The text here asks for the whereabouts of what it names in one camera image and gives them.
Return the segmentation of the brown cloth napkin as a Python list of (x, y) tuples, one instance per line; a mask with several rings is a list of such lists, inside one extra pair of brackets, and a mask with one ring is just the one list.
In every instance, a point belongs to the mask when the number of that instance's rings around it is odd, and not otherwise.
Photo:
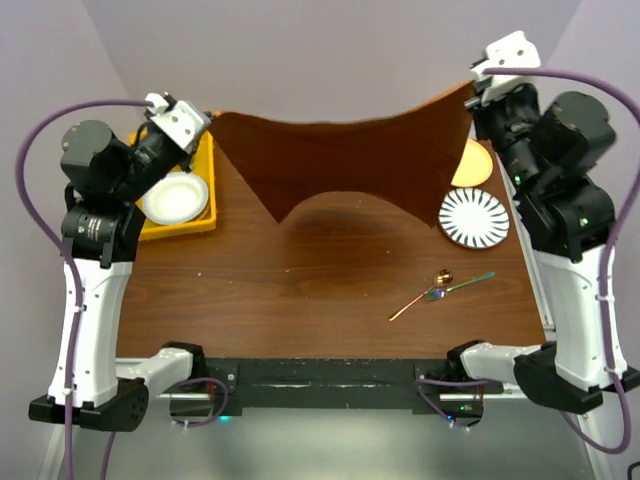
[(314, 196), (352, 192), (434, 226), (468, 138), (472, 95), (464, 82), (402, 114), (353, 123), (225, 111), (209, 131), (276, 222)]

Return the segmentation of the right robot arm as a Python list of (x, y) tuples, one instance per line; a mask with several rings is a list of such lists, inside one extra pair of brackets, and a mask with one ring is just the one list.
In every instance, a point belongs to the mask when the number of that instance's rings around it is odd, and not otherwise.
[(601, 309), (612, 287), (607, 240), (617, 215), (588, 173), (616, 138), (608, 112), (577, 91), (541, 109), (529, 83), (465, 106), (514, 187), (556, 337), (528, 347), (480, 340), (457, 346), (447, 355), (446, 382), (459, 393), (480, 380), (513, 383), (537, 405), (587, 413), (601, 405), (604, 392), (639, 384), (620, 351), (614, 313)]

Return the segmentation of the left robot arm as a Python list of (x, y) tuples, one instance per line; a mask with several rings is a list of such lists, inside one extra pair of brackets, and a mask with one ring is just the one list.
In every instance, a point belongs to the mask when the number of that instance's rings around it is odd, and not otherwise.
[(174, 385), (200, 390), (207, 380), (201, 346), (169, 342), (123, 376), (116, 343), (124, 293), (145, 215), (136, 202), (193, 157), (205, 125), (149, 120), (127, 145), (104, 122), (87, 120), (63, 136), (69, 183), (60, 241), (66, 306), (58, 365), (45, 395), (31, 401), (34, 421), (104, 432), (132, 432), (151, 399)]

